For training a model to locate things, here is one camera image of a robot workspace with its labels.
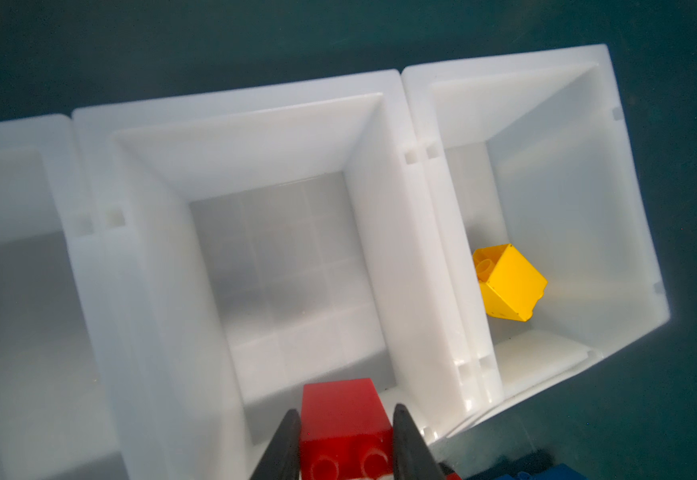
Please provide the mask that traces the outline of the small red lego brick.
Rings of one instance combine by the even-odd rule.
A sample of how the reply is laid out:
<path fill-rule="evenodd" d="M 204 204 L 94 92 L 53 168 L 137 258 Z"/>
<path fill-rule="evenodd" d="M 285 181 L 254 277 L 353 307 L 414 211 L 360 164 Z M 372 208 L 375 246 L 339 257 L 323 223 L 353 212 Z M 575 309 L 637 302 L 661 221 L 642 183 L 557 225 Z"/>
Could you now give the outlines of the small red lego brick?
<path fill-rule="evenodd" d="M 304 385 L 300 476 L 380 479 L 392 474 L 393 429 L 371 379 Z"/>

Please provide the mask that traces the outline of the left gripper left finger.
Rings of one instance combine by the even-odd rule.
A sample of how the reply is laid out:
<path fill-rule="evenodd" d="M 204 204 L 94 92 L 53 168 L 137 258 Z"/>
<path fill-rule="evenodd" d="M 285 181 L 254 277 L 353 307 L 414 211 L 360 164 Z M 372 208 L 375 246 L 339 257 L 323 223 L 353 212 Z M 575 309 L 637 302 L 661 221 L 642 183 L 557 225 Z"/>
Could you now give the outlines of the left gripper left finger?
<path fill-rule="evenodd" d="M 300 414 L 295 409 L 286 411 L 250 480 L 300 479 L 300 430 Z"/>

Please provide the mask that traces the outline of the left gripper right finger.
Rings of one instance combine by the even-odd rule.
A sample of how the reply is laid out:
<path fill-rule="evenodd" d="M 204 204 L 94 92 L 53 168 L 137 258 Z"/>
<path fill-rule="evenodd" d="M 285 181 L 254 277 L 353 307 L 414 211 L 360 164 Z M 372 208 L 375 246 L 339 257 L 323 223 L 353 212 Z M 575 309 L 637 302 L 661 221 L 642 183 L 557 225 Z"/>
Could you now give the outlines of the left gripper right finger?
<path fill-rule="evenodd" d="M 398 403 L 394 407 L 392 426 L 394 478 L 446 480 L 405 405 Z"/>

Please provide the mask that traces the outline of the yellow lego brick top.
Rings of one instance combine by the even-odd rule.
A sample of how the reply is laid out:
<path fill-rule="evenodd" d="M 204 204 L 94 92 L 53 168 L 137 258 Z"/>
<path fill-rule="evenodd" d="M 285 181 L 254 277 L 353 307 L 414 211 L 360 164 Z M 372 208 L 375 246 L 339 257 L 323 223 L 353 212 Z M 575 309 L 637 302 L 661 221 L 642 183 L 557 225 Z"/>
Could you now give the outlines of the yellow lego brick top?
<path fill-rule="evenodd" d="M 489 317 L 528 322 L 548 281 L 512 244 L 472 253 L 484 309 Z"/>

